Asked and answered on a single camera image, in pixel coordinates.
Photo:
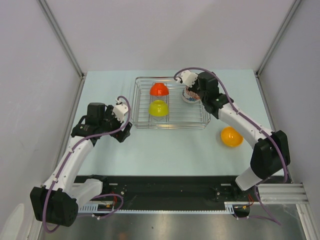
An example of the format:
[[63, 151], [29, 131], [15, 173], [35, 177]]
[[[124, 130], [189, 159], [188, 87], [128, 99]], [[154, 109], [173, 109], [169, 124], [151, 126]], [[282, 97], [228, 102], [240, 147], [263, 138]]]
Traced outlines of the blue white patterned bowl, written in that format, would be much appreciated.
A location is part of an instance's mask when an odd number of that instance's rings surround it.
[[195, 104], [198, 103], [201, 99], [200, 97], [194, 93], [193, 91], [189, 90], [189, 87], [186, 86], [181, 93], [181, 98], [189, 103], [189, 104]]

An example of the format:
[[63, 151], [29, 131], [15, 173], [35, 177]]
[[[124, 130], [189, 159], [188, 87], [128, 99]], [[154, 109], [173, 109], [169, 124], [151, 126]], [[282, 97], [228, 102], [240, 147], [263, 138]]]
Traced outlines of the yellow-green bowl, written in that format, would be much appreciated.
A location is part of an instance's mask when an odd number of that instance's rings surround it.
[[169, 107], [163, 100], [154, 100], [149, 105], [148, 113], [154, 117], [164, 117], [169, 114]]

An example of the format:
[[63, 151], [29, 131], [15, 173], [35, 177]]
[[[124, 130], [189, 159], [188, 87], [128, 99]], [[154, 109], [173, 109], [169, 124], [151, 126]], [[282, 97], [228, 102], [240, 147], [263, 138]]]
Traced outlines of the red-orange bowl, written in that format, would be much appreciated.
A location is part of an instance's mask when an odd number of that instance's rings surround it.
[[150, 88], [149, 94], [151, 96], [163, 97], [169, 95], [169, 89], [164, 83], [156, 82]]

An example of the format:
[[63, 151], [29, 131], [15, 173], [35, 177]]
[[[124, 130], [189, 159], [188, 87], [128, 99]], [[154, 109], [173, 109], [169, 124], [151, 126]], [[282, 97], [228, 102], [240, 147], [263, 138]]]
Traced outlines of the wire dish rack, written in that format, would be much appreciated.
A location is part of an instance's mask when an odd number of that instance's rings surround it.
[[[168, 95], [159, 98], [150, 95], [154, 84], [163, 83]], [[202, 103], [188, 103], [183, 100], [184, 85], [171, 77], [140, 76], [135, 79], [131, 121], [140, 129], [203, 129], [211, 120]], [[152, 116], [149, 106], [154, 100], [162, 100], [168, 105], [168, 115]]]

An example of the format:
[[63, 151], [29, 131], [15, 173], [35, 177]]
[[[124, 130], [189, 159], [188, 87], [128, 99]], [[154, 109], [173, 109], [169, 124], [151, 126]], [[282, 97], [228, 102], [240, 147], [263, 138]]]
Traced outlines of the orange-yellow bowl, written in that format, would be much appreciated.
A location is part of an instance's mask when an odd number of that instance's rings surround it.
[[227, 147], [238, 147], [240, 146], [244, 138], [242, 135], [240, 135], [233, 127], [227, 126], [220, 132], [220, 138], [221, 141], [227, 146]]

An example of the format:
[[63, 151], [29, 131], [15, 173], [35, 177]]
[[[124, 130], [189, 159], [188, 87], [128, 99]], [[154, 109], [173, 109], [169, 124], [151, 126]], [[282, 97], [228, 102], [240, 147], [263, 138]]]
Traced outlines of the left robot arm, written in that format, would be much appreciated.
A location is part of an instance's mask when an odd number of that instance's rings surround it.
[[115, 105], [91, 102], [86, 114], [73, 127], [68, 146], [57, 167], [42, 186], [35, 186], [30, 192], [30, 200], [35, 219], [43, 226], [71, 226], [79, 209], [97, 197], [105, 200], [111, 188], [98, 177], [85, 180], [81, 186], [73, 188], [81, 166], [97, 141], [111, 136], [122, 143], [130, 136], [131, 107], [124, 96], [116, 99]]

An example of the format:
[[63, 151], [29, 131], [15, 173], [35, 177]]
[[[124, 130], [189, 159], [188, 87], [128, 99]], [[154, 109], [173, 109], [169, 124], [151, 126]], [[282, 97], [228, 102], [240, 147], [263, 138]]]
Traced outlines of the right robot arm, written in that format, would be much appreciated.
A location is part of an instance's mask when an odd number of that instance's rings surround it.
[[200, 73], [184, 70], [180, 74], [181, 84], [199, 96], [205, 110], [216, 119], [234, 128], [252, 147], [249, 167], [236, 179], [230, 188], [231, 196], [242, 201], [249, 194], [249, 188], [283, 170], [288, 179], [287, 166], [291, 163], [287, 135], [282, 131], [272, 131], [252, 120], [229, 96], [220, 92], [224, 85], [210, 71], [201, 69]]

